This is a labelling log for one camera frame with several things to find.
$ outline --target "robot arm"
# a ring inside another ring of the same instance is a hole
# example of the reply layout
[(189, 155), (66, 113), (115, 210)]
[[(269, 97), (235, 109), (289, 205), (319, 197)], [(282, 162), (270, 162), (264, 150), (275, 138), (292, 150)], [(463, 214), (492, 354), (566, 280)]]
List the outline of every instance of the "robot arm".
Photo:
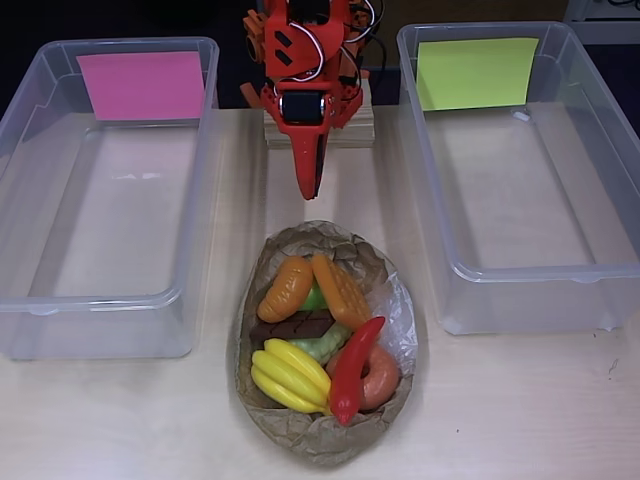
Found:
[(356, 57), (374, 21), (368, 0), (270, 0), (245, 18), (250, 54), (266, 64), (260, 99), (291, 139), (305, 200), (318, 195), (330, 129), (362, 105)]

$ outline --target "toy food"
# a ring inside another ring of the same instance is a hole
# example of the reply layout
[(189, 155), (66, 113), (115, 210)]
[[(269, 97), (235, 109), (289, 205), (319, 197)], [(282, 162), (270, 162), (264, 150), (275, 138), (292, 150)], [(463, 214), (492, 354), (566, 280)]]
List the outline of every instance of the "toy food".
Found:
[(336, 322), (356, 331), (371, 318), (371, 310), (360, 287), (347, 272), (321, 254), (313, 256), (311, 266)]
[(278, 403), (302, 413), (328, 413), (331, 380), (311, 356), (298, 347), (271, 338), (253, 352), (251, 378)]
[[(342, 351), (338, 352), (327, 364), (327, 373), (332, 378), (341, 354)], [(396, 391), (400, 372), (393, 356), (378, 344), (371, 348), (364, 370), (367, 373), (360, 381), (362, 384), (360, 410), (375, 410), (389, 400)]]
[(305, 302), (313, 285), (313, 270), (303, 257), (287, 257), (273, 285), (258, 305), (258, 317), (267, 323), (281, 322)]
[(270, 338), (282, 338), (284, 340), (304, 338), (316, 340), (326, 334), (334, 324), (335, 320), (331, 316), (331, 312), (329, 312), (329, 310), (296, 312), (286, 320), (279, 323), (258, 321), (256, 326), (251, 329), (249, 338), (251, 338), (252, 342), (259, 345), (262, 345), (265, 340)]
[(322, 295), (322, 290), (320, 290), (318, 282), (314, 280), (313, 285), (311, 286), (311, 290), (309, 291), (309, 295), (307, 296), (307, 299), (304, 301), (299, 310), (325, 310), (326, 308), (327, 302)]
[(360, 374), (384, 321), (384, 317), (375, 317), (358, 328), (336, 362), (329, 391), (329, 406), (341, 425), (348, 425), (360, 410)]
[(341, 323), (334, 323), (320, 338), (293, 339), (289, 343), (307, 352), (320, 365), (326, 365), (350, 336), (351, 330)]

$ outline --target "green vegetable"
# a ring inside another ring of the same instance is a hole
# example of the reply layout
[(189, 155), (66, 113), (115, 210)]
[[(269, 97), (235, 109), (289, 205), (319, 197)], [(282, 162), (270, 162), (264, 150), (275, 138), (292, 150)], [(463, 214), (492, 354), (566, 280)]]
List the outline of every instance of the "green vegetable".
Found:
[(351, 330), (336, 322), (320, 338), (294, 339), (289, 340), (289, 342), (307, 352), (320, 365), (324, 366), (340, 350), (350, 336)]
[(326, 308), (328, 308), (327, 302), (322, 295), (322, 290), (320, 290), (318, 283), (314, 280), (313, 285), (311, 286), (311, 290), (309, 290), (309, 295), (307, 295), (307, 299), (304, 301), (298, 311), (312, 312), (315, 310), (324, 310)]

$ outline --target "transparent storage container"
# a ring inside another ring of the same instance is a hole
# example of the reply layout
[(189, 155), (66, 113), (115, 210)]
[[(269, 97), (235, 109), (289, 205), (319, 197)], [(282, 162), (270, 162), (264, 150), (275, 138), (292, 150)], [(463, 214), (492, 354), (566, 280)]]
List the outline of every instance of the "transparent storage container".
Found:
[[(101, 122), (76, 57), (199, 52), (199, 120)], [(178, 357), (194, 344), (215, 161), (206, 38), (55, 42), (0, 123), (0, 352)]]
[[(502, 37), (540, 40), (526, 105), (422, 111), (420, 42)], [(640, 308), (640, 142), (573, 31), (410, 25), (398, 46), (403, 146), (443, 327), (558, 332), (631, 318)]]

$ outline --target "toy chili pepper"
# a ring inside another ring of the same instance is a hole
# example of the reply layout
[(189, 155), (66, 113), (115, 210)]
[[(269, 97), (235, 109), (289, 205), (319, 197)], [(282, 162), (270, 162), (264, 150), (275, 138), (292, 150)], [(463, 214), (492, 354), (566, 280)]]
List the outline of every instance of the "toy chili pepper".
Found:
[(360, 374), (384, 325), (384, 317), (375, 317), (362, 325), (347, 342), (336, 364), (331, 381), (329, 407), (341, 425), (348, 425), (360, 409)]

